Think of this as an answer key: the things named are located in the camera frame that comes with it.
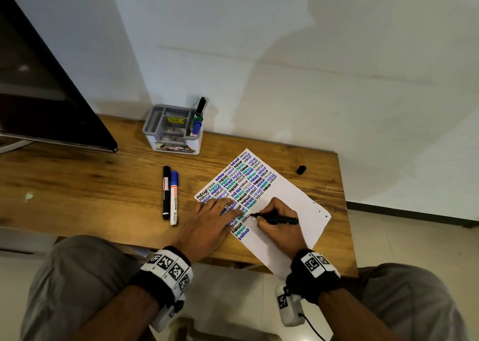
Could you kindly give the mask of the person's left hand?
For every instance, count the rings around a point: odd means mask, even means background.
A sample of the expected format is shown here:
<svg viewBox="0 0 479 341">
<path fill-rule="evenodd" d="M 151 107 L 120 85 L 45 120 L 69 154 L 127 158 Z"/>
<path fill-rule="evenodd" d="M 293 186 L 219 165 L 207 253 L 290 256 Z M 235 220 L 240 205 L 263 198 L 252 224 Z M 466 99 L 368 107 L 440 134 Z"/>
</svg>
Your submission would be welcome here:
<svg viewBox="0 0 479 341">
<path fill-rule="evenodd" d="M 221 222 L 221 215 L 227 212 L 227 207 L 208 209 L 207 202 L 199 203 L 171 246 L 181 251 L 191 264 L 208 256 L 231 232 L 231 227 L 228 226 L 230 222 Z"/>
</svg>

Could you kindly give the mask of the person's right hand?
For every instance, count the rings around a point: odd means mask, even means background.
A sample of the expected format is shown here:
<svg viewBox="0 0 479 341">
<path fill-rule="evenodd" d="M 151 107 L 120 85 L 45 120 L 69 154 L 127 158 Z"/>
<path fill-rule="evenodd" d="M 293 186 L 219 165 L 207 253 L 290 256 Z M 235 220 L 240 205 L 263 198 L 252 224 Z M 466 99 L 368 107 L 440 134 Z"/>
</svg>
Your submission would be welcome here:
<svg viewBox="0 0 479 341">
<path fill-rule="evenodd" d="M 282 200 L 273 197 L 261 213 L 278 212 L 280 215 L 299 218 L 297 212 L 287 206 Z M 294 259 L 296 253 L 308 248 L 300 225 L 277 224 L 276 234 L 267 234 L 289 259 Z"/>
</svg>

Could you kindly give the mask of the black marker pen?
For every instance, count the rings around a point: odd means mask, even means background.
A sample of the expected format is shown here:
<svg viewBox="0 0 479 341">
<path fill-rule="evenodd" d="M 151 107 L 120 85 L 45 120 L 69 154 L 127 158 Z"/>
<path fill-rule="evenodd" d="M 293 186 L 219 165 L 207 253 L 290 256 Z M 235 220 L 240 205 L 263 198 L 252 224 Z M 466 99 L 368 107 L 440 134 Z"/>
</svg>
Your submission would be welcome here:
<svg viewBox="0 0 479 341">
<path fill-rule="evenodd" d="M 280 215 L 278 212 L 268 212 L 268 213 L 258 212 L 258 213 L 253 213 L 250 215 L 255 218 L 261 217 L 267 223 L 271 225 L 277 225 L 277 224 L 298 225 L 299 224 L 298 218 L 283 216 L 283 215 Z"/>
</svg>

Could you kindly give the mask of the white paper sheet with lettering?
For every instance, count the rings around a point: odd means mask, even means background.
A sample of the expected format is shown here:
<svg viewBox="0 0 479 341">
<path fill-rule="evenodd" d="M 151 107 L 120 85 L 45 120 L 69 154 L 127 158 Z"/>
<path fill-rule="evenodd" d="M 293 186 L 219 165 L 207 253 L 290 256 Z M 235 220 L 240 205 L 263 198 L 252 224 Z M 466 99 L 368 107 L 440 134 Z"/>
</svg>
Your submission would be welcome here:
<svg viewBox="0 0 479 341">
<path fill-rule="evenodd" d="M 297 212 L 305 242 L 313 248 L 331 219 L 330 213 L 249 149 L 242 151 L 195 195 L 202 203 L 209 199 L 232 199 L 229 209 L 241 210 L 244 215 L 230 222 L 231 234 L 273 274 L 285 280 L 291 260 L 257 228 L 252 216 L 273 197 Z"/>
</svg>

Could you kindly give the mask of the person's right forearm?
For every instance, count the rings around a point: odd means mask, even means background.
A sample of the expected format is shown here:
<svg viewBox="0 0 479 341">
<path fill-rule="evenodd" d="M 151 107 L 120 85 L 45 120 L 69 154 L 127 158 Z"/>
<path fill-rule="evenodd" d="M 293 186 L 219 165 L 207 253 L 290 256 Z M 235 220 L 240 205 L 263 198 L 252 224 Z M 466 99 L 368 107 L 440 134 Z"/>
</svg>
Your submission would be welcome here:
<svg viewBox="0 0 479 341">
<path fill-rule="evenodd" d="M 318 306 L 337 341 L 403 341 L 346 289 L 320 293 Z"/>
</svg>

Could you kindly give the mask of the white marker with blue cap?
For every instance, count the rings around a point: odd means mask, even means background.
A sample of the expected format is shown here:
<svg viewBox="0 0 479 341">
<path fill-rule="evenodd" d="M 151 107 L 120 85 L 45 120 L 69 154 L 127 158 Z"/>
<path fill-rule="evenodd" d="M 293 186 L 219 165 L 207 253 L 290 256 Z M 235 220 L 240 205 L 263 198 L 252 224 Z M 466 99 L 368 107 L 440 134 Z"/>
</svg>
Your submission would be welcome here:
<svg viewBox="0 0 479 341">
<path fill-rule="evenodd" d="M 175 227 L 178 223 L 178 182 L 179 175 L 177 171 L 171 171 L 171 181 L 170 181 L 170 225 Z"/>
</svg>

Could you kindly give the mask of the black marker with white label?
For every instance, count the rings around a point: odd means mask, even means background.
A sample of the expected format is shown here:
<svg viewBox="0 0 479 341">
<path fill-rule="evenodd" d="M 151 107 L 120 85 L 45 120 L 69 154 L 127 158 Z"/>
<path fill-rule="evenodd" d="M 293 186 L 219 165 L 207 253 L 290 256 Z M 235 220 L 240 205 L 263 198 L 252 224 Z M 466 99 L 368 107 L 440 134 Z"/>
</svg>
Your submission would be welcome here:
<svg viewBox="0 0 479 341">
<path fill-rule="evenodd" d="M 171 213 L 171 167 L 163 166 L 163 186 L 162 186 L 162 218 L 163 220 L 170 219 Z"/>
</svg>

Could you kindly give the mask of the black wristband with tags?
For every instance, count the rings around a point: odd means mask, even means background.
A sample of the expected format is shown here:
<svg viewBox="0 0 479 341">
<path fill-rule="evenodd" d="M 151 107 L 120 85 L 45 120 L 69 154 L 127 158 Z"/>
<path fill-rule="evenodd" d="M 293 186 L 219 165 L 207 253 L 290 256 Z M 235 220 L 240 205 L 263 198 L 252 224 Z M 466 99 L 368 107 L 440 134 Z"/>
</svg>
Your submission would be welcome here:
<svg viewBox="0 0 479 341">
<path fill-rule="evenodd" d="M 320 253 L 304 248 L 294 256 L 286 288 L 309 303 L 318 304 L 323 293 L 340 289 L 341 276 L 337 269 Z"/>
<path fill-rule="evenodd" d="M 132 276 L 129 285 L 149 293 L 159 309 L 173 306 L 194 278 L 191 263 L 177 248 L 167 246 L 158 250 Z"/>
</svg>

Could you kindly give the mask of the grey desk organizer caddy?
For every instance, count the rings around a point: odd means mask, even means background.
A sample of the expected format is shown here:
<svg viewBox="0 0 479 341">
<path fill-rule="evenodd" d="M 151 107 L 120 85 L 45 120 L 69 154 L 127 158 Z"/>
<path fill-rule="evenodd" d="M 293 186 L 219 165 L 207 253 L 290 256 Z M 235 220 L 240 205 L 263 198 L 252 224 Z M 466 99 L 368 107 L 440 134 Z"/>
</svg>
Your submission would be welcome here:
<svg viewBox="0 0 479 341">
<path fill-rule="evenodd" d="M 197 137 L 190 137 L 196 108 L 153 105 L 142 128 L 151 148 L 157 152 L 199 155 L 203 127 Z"/>
</svg>

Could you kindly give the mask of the black left wristband with tags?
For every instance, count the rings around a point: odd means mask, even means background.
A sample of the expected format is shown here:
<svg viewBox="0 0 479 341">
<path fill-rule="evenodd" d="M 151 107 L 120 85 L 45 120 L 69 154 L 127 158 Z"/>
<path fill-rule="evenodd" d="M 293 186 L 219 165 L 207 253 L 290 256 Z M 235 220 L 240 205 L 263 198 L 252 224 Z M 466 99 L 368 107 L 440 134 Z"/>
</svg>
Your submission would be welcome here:
<svg viewBox="0 0 479 341">
<path fill-rule="evenodd" d="M 132 276 L 129 285 L 149 293 L 159 309 L 173 306 L 194 278 L 191 263 L 177 248 L 167 246 L 158 250 Z"/>
</svg>

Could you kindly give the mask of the black skirting board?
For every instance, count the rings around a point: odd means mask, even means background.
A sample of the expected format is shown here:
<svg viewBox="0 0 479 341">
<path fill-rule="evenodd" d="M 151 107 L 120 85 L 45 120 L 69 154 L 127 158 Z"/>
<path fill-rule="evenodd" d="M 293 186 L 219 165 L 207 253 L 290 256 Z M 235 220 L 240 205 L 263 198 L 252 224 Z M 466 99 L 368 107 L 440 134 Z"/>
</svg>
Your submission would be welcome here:
<svg viewBox="0 0 479 341">
<path fill-rule="evenodd" d="M 401 217 L 401 218 L 408 218 L 408 219 L 427 221 L 427 222 L 433 222 L 433 223 L 441 223 L 441 224 L 454 225 L 454 226 L 459 226 L 459 227 L 468 228 L 468 229 L 479 228 L 479 221 L 458 218 L 458 217 L 449 217 L 449 216 L 443 216 L 443 215 L 400 210 L 400 209 L 394 209 L 394 208 L 383 207 L 383 206 L 355 203 L 351 201 L 346 202 L 346 207 L 348 210 L 360 211 L 360 212 L 371 213 L 376 215 L 385 215 L 390 217 Z"/>
</svg>

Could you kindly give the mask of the person's left leg grey trousers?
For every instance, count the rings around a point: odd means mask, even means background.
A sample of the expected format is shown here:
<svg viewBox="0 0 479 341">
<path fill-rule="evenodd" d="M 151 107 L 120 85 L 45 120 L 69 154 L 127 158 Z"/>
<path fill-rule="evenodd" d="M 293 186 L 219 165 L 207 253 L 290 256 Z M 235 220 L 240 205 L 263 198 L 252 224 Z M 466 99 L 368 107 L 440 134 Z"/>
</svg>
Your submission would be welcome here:
<svg viewBox="0 0 479 341">
<path fill-rule="evenodd" d="M 35 274 L 21 341 L 67 341 L 140 270 L 114 243 L 76 235 L 57 243 Z"/>
</svg>

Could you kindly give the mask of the person's right leg grey trousers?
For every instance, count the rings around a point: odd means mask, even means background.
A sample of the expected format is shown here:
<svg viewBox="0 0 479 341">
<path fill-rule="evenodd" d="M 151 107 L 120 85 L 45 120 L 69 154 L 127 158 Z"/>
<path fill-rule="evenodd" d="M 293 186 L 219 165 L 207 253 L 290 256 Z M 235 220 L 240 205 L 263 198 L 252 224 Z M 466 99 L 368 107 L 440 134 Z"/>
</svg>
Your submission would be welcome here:
<svg viewBox="0 0 479 341">
<path fill-rule="evenodd" d="M 470 341 L 449 289 L 426 269 L 399 263 L 362 267 L 358 278 L 343 276 L 342 287 L 410 341 Z"/>
</svg>

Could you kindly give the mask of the black flat screen monitor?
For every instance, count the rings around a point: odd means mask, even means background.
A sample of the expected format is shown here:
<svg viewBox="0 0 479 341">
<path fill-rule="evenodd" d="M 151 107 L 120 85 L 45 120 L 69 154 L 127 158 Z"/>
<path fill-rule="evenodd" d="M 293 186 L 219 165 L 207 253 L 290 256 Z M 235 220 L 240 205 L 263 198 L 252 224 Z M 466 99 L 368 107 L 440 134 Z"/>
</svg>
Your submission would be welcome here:
<svg viewBox="0 0 479 341">
<path fill-rule="evenodd" d="M 0 134 L 118 151 L 116 140 L 15 0 L 0 0 Z"/>
</svg>

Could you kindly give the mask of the white monitor stand foot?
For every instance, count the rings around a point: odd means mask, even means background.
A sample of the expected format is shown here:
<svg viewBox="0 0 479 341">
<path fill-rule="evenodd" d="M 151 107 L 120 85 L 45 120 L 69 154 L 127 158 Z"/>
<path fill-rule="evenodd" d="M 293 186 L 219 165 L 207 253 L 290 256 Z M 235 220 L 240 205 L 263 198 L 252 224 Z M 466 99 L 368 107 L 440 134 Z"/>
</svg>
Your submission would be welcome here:
<svg viewBox="0 0 479 341">
<path fill-rule="evenodd" d="M 20 149 L 32 143 L 33 141 L 30 140 L 18 139 L 0 134 L 0 155 Z"/>
</svg>

